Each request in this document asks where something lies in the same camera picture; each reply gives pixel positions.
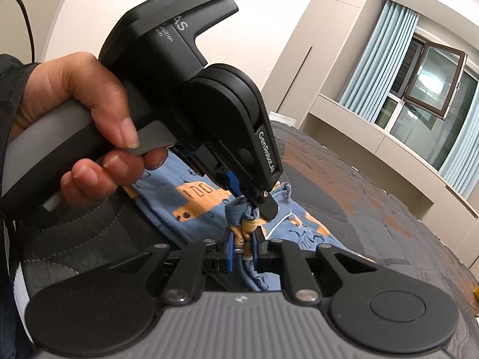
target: light blue curtain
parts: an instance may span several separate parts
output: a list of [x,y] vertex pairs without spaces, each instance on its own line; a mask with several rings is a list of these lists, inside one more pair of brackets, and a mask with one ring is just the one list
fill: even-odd
[[479,85],[439,175],[467,199],[479,180]]
[[339,103],[374,122],[404,59],[419,13],[386,0],[371,39]]

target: gray ribbed plate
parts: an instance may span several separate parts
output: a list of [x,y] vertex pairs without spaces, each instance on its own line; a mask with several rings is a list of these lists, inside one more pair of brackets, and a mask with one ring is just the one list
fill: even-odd
[[[41,352],[37,359],[58,359]],[[104,359],[379,359],[337,336],[321,312],[286,301],[281,292],[204,292],[169,308],[152,332]],[[438,351],[417,358],[450,359]]]

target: bed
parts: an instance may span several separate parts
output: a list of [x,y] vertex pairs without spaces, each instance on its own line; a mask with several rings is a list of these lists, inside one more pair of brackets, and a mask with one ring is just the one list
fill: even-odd
[[[333,152],[284,124],[272,127],[281,181],[292,185],[293,200],[346,247],[451,295],[460,319],[447,350],[457,359],[479,358],[478,282],[469,269],[403,203]],[[121,190],[89,209],[38,211],[17,223],[17,235],[20,252],[11,255],[10,271],[21,313],[49,284],[166,241]]]

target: gripper handle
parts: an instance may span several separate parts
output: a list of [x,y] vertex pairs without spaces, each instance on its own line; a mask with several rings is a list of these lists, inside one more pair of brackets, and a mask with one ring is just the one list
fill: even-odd
[[[131,117],[138,129],[141,155],[176,143],[157,120],[147,100],[132,85],[128,92]],[[55,108],[27,128],[7,147],[2,178],[1,210],[15,218],[40,206],[60,189],[63,174],[82,158],[98,160],[112,145],[95,128],[90,111],[75,99]]]

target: fingernail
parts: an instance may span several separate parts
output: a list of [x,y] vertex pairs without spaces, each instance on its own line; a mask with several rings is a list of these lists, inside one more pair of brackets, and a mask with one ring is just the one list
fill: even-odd
[[138,132],[130,117],[127,117],[120,123],[120,133],[126,148],[138,148]]
[[61,180],[61,183],[64,184],[65,186],[68,185],[71,182],[71,174],[63,177]]
[[115,155],[112,159],[106,162],[103,167],[120,177],[125,176],[128,172],[128,165],[122,161],[118,155]]
[[87,165],[80,167],[80,169],[73,174],[73,178],[91,186],[96,185],[98,182],[98,175],[96,171]]
[[152,165],[156,168],[159,168],[164,163],[163,159],[158,159],[157,161],[153,162]]

